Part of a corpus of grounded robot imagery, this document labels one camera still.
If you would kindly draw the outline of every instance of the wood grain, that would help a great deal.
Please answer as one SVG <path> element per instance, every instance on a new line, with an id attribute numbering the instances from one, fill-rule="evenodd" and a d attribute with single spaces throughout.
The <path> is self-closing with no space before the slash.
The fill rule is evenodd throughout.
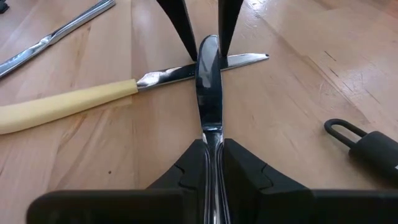
<path id="1" fill-rule="evenodd" d="M 94 3 L 10 2 L 0 61 Z M 187 8 L 197 45 L 217 33 L 216 1 L 187 0 Z M 307 187 L 391 187 L 354 163 L 323 123 L 343 118 L 398 139 L 397 9 L 394 0 L 245 0 L 229 53 L 271 59 L 223 72 L 225 137 Z M 0 105 L 190 62 L 155 1 L 118 0 L 1 80 Z M 192 81 L 2 135 L 0 222 L 24 223 L 31 201 L 52 190 L 143 189 L 200 137 Z"/>

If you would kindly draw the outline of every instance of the yellow knife handle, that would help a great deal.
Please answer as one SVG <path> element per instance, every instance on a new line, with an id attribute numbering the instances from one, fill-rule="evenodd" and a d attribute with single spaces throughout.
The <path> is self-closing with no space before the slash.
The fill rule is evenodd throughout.
<path id="1" fill-rule="evenodd" d="M 133 79 L 0 106 L 0 134 L 38 126 L 137 92 Z"/>

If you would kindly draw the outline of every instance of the black plastic object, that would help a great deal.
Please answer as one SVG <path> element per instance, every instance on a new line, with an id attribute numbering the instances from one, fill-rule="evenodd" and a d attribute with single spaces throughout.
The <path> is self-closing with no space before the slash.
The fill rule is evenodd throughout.
<path id="1" fill-rule="evenodd" d="M 45 194 L 28 224 L 203 223 L 205 145 L 196 140 L 146 190 L 68 190 Z"/>
<path id="2" fill-rule="evenodd" d="M 362 137 L 357 143 L 349 140 L 332 128 L 340 125 Z M 398 182 L 398 142 L 379 131 L 366 133 L 342 119 L 330 119 L 325 122 L 325 130 L 350 148 L 349 154 L 357 157 L 383 177 Z"/>
<path id="3" fill-rule="evenodd" d="M 223 153 L 232 223 L 398 222 L 398 191 L 310 190 L 232 139 Z"/>
<path id="4" fill-rule="evenodd" d="M 218 0 L 218 35 L 221 56 L 228 55 L 243 0 Z"/>
<path id="5" fill-rule="evenodd" d="M 45 194 L 30 205 L 27 223 L 203 223 L 205 147 L 195 140 L 146 190 Z M 223 156 L 232 224 L 398 222 L 396 190 L 310 190 L 232 139 Z"/>
<path id="6" fill-rule="evenodd" d="M 0 14 L 3 14 L 9 9 L 9 6 L 6 3 L 6 0 L 0 0 Z"/>
<path id="7" fill-rule="evenodd" d="M 166 12 L 185 48 L 193 61 L 197 60 L 198 52 L 193 36 L 191 22 L 189 20 L 187 7 L 184 0 L 157 0 L 162 9 Z"/>

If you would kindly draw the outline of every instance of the table knife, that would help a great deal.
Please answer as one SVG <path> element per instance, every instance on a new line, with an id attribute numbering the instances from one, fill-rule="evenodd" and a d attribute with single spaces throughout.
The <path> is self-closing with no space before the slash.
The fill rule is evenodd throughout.
<path id="1" fill-rule="evenodd" d="M 267 60 L 267 54 L 232 55 L 223 63 L 228 70 Z M 195 64 L 169 68 L 134 79 L 72 91 L 14 105 L 0 106 L 0 134 L 31 128 L 155 86 L 193 78 Z"/>
<path id="2" fill-rule="evenodd" d="M 22 65 L 35 55 L 41 53 L 47 47 L 57 43 L 62 37 L 65 37 L 70 32 L 92 20 L 94 17 L 100 15 L 115 4 L 115 0 L 100 1 L 93 7 L 80 14 L 78 17 L 74 18 L 68 24 L 65 24 L 51 34 L 43 37 L 43 39 L 41 39 L 37 44 L 13 56 L 9 60 L 6 60 L 4 63 L 0 64 L 0 78 L 4 78 L 8 73 L 16 69 L 18 66 Z"/>
<path id="3" fill-rule="evenodd" d="M 200 45 L 195 83 L 203 142 L 206 145 L 204 221 L 228 224 L 229 211 L 222 171 L 223 86 L 218 37 L 209 35 Z"/>

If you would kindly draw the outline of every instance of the black loop handle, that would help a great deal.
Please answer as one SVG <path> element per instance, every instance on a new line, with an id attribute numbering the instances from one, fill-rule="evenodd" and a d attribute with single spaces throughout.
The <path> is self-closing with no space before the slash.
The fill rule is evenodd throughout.
<path id="1" fill-rule="evenodd" d="M 331 136 L 337 138 L 337 140 L 341 141 L 343 144 L 348 146 L 349 148 L 355 147 L 355 143 L 348 139 L 346 136 L 340 134 L 336 130 L 332 128 L 333 125 L 340 125 L 353 133 L 357 134 L 359 137 L 364 137 L 367 135 L 366 132 L 364 132 L 362 129 L 359 129 L 358 127 L 354 126 L 353 124 L 342 120 L 342 119 L 330 119 L 327 122 L 325 122 L 324 127 L 327 133 L 329 133 Z"/>

